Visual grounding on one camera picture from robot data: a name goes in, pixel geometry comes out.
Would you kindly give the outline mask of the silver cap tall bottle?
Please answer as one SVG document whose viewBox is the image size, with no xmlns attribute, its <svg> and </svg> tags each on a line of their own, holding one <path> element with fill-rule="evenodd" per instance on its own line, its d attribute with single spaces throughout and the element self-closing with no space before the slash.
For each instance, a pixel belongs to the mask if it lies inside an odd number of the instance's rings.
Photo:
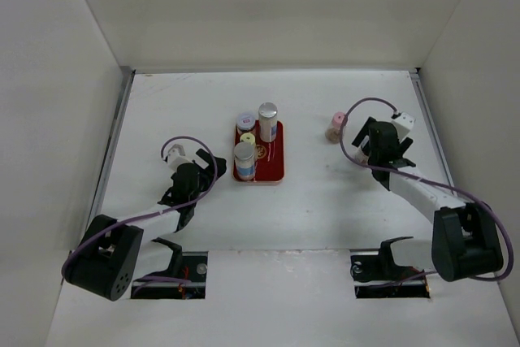
<svg viewBox="0 0 520 347">
<path fill-rule="evenodd" d="M 262 141 L 271 143 L 276 139 L 278 108 L 272 102 L 264 102 L 258 108 L 259 136 Z"/>
</svg>

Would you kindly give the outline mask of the yellow cap spice bottle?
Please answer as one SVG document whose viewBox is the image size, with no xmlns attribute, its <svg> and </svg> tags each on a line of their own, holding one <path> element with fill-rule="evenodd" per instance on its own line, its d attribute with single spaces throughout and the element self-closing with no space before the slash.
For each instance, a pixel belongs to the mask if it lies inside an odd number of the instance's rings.
<svg viewBox="0 0 520 347">
<path fill-rule="evenodd" d="M 253 146 L 256 146 L 255 135 L 251 132 L 244 132 L 240 135 L 240 142 L 247 142 Z"/>
</svg>

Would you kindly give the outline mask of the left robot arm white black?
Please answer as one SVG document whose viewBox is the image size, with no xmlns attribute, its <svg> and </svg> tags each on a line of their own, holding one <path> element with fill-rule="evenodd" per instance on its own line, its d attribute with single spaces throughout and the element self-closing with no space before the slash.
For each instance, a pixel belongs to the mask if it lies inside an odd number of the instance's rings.
<svg viewBox="0 0 520 347">
<path fill-rule="evenodd" d="M 196 155 L 205 167 L 183 154 L 167 157 L 173 169 L 172 185 L 151 211 L 126 219 L 96 216 L 64 263 L 63 278 L 109 301 L 117 301 L 125 293 L 136 294 L 134 283 L 140 287 L 158 282 L 188 284 L 182 247 L 167 236 L 187 227 L 200 197 L 227 170 L 224 158 L 203 149 Z"/>
</svg>

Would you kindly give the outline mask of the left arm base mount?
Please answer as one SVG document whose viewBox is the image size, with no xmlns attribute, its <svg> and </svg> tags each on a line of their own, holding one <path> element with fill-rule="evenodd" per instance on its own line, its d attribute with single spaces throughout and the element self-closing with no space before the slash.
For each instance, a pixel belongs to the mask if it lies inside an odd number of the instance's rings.
<svg viewBox="0 0 520 347">
<path fill-rule="evenodd" d="M 184 251 L 163 238 L 139 253 L 129 297 L 134 300 L 201 300 L 206 297 L 209 254 Z"/>
</svg>

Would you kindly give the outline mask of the pink cap spice bottle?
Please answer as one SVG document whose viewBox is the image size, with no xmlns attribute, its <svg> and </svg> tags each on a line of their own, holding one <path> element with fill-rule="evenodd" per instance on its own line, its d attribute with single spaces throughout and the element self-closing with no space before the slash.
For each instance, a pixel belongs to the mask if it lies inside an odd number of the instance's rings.
<svg viewBox="0 0 520 347">
<path fill-rule="evenodd" d="M 341 129 L 342 123 L 345 119 L 345 113 L 336 112 L 328 125 L 325 132 L 326 139 L 332 144 L 339 144 L 343 137 L 343 130 Z"/>
</svg>

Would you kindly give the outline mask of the white cap red label jar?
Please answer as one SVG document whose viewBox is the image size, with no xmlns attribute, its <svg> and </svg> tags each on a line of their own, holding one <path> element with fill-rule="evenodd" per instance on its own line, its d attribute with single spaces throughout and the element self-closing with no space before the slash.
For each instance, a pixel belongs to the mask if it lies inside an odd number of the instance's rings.
<svg viewBox="0 0 520 347">
<path fill-rule="evenodd" d="M 251 112 L 240 113 L 236 117 L 236 131 L 239 135 L 247 132 L 256 133 L 256 117 Z"/>
</svg>

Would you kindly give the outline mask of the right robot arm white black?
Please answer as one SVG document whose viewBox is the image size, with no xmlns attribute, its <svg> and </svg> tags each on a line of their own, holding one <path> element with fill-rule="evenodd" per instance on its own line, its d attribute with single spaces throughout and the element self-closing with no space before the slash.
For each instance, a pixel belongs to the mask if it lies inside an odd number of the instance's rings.
<svg viewBox="0 0 520 347">
<path fill-rule="evenodd" d="M 504 265 L 496 225 L 490 213 L 468 197 L 428 184 L 404 153 L 412 144 L 410 127 L 397 117 L 369 118 L 353 145 L 356 160 L 370 165 L 374 179 L 406 200 L 432 225 L 431 239 L 411 236 L 383 241 L 376 266 L 389 279 L 407 267 L 436 271 L 448 282 L 499 271 Z"/>
</svg>

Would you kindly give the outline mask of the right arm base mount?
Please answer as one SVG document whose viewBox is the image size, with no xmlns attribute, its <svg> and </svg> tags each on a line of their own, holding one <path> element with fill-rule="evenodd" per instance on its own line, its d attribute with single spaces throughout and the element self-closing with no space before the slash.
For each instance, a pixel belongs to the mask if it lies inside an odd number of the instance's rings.
<svg viewBox="0 0 520 347">
<path fill-rule="evenodd" d="M 391 244 L 405 239 L 411 236 L 383 241 L 378 249 L 350 252 L 350 275 L 357 299 L 430 298 L 426 276 L 412 279 L 424 270 L 398 266 L 394 261 Z"/>
</svg>

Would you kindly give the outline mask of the silver cap blue label bottle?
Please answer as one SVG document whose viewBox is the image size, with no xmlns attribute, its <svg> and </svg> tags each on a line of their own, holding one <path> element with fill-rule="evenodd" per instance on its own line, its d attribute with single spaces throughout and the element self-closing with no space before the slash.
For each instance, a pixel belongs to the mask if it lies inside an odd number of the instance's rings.
<svg viewBox="0 0 520 347">
<path fill-rule="evenodd" d="M 235 145 L 233 153 L 238 177 L 245 181 L 252 180 L 256 173 L 255 147 L 246 141 L 241 141 Z"/>
</svg>

